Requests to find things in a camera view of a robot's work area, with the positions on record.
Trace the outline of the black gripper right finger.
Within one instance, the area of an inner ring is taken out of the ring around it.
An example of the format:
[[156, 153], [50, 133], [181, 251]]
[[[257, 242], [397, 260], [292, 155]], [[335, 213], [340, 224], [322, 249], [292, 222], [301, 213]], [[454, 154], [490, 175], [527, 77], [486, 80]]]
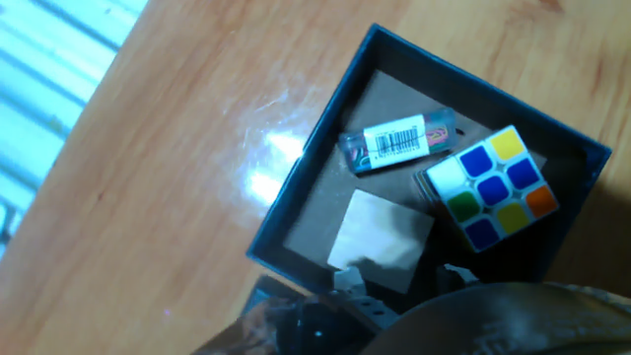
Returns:
[[437, 268], [439, 292], [455, 292], [479, 284], [479, 279], [467, 268], [444, 264]]

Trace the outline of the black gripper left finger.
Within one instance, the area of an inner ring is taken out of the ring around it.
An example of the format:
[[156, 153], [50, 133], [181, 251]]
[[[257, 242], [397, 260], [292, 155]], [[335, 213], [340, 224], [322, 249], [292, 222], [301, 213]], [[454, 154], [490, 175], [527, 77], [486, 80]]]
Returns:
[[332, 299], [369, 330], [392, 326], [399, 315], [382, 301], [368, 295], [360, 270], [351, 266], [333, 274]]

